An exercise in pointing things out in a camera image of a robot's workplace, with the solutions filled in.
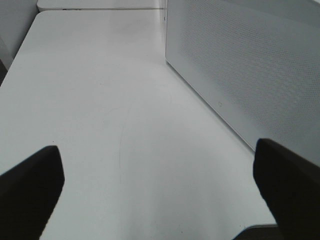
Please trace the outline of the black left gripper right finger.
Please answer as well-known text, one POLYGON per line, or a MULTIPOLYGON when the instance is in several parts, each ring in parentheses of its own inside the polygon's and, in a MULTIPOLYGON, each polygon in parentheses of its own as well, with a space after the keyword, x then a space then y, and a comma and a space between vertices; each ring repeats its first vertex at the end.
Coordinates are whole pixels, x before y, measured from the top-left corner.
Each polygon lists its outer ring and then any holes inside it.
POLYGON ((285 240, 320 238, 320 168, 279 143, 256 143, 253 178, 285 240))

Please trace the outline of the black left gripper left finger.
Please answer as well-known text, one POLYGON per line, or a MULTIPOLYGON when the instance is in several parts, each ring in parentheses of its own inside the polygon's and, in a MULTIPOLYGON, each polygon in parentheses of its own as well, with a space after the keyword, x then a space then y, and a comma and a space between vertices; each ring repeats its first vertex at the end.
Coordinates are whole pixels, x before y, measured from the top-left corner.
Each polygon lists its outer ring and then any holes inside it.
POLYGON ((57 146, 46 146, 0 176, 0 238, 40 239, 65 183, 57 146))

